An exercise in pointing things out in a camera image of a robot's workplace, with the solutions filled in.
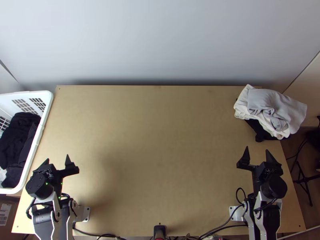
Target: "wooden table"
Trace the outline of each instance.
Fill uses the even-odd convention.
[[[151,236],[161,223],[169,236],[198,236],[225,222],[238,187],[252,192],[251,173],[236,168],[245,147],[257,165],[268,149],[288,185],[280,232],[305,230],[280,142],[255,142],[250,126],[234,117],[242,89],[58,86],[31,170],[46,158],[62,169],[69,154],[80,174],[64,179],[63,192],[91,207],[89,222],[77,223],[83,231]],[[25,214],[31,199],[23,190],[13,232],[33,233]]]

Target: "white wall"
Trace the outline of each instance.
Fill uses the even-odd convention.
[[[320,50],[320,1],[0,1],[21,84],[275,84]]]
[[[0,94],[23,90],[23,87],[0,64]]]
[[[302,126],[318,126],[320,115],[320,54],[298,76],[298,78],[284,92],[308,105],[307,116]]]

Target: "wire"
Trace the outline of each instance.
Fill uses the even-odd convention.
[[[319,117],[319,118],[317,117],[317,119],[319,120],[319,124],[318,124],[318,126],[317,126],[316,129],[318,129],[318,128],[320,127],[320,117]],[[302,140],[302,142],[300,143],[300,146],[298,147],[297,153],[296,153],[295,155],[289,157],[289,158],[286,158],[286,160],[289,160],[289,159],[294,158],[294,157],[296,157],[296,159],[297,159],[300,151],[302,150],[302,147],[303,147],[306,143],[307,143],[307,136],[305,136],[304,139]]]
[[[244,195],[244,199],[246,198],[246,193],[244,192],[243,188],[238,188],[236,190],[236,200],[238,201],[239,204],[241,204],[244,207],[244,204],[242,202],[240,202],[239,198],[238,198],[238,191],[241,190],[243,192]]]
[[[61,193],[61,195],[65,198],[70,198],[70,195],[69,194],[66,194],[66,193]]]
[[[92,237],[98,237],[98,239],[104,237],[104,238],[117,238],[119,240],[126,240],[125,238],[121,238],[121,237],[117,237],[116,235],[114,234],[109,234],[109,233],[105,233],[105,234],[93,234],[93,233],[87,233],[87,232],[83,232],[79,229],[76,228],[76,222],[74,222],[72,224],[72,229],[75,230],[76,232],[79,232],[79,233],[82,233],[84,235],[88,235],[88,236],[92,236]]]
[[[266,205],[254,209],[254,211],[257,213],[258,211],[264,210],[264,209],[267,208],[268,206],[272,205],[276,200],[277,200],[277,198],[274,198],[274,199],[272,199],[270,202],[268,202]]]
[[[306,143],[307,143],[306,138],[304,138],[304,140],[301,142],[300,146],[298,147],[297,153],[294,154],[293,156],[289,157],[289,158],[286,158],[286,160],[289,160],[289,159],[294,158],[295,156],[297,156],[297,155],[300,153],[300,151],[302,150],[302,147],[303,147]]]
[[[222,228],[222,227],[225,226],[228,222],[230,222],[231,218],[233,217],[234,213],[236,212],[236,210],[237,210],[239,207],[242,207],[242,205],[237,206],[236,209],[233,210],[232,214],[230,215],[230,217],[228,218],[228,220],[227,220],[224,224],[222,224],[222,225],[220,225],[220,226],[218,226],[218,227],[216,227],[216,228],[214,228],[214,229],[211,229],[210,231],[208,231],[208,232],[206,232],[205,234],[201,235],[201,236],[199,237],[199,240],[202,240],[202,239],[204,239],[204,238],[212,235],[212,232],[213,232],[213,231],[215,231],[215,230],[217,230],[217,229],[219,229],[219,228]]]
[[[26,240],[28,238],[30,234],[27,234],[26,236],[24,236],[24,238],[22,240]]]
[[[230,225],[230,226],[225,226],[225,227],[223,227],[223,228],[220,228],[220,229],[218,229],[218,230],[216,230],[216,231],[212,232],[212,234],[215,234],[216,232],[219,232],[219,231],[224,230],[224,229],[226,229],[226,228],[247,227],[247,226],[248,226],[247,224],[239,224],[239,225]]]
[[[32,207],[32,205],[34,204],[34,201],[36,200],[36,198],[33,198],[30,205],[28,206],[27,210],[26,210],[26,214],[27,214],[27,218],[32,219],[32,216],[29,213],[30,208]]]

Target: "pile of clothes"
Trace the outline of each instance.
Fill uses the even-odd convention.
[[[287,138],[296,133],[307,113],[307,105],[277,91],[247,85],[234,104],[236,118],[256,131],[256,141]]]
[[[3,188],[18,185],[41,117],[29,112],[13,116],[0,138],[0,173],[6,172]]]

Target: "label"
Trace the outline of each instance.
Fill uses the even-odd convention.
[[[10,208],[10,204],[2,204],[0,209],[0,226],[5,226],[7,224]]]

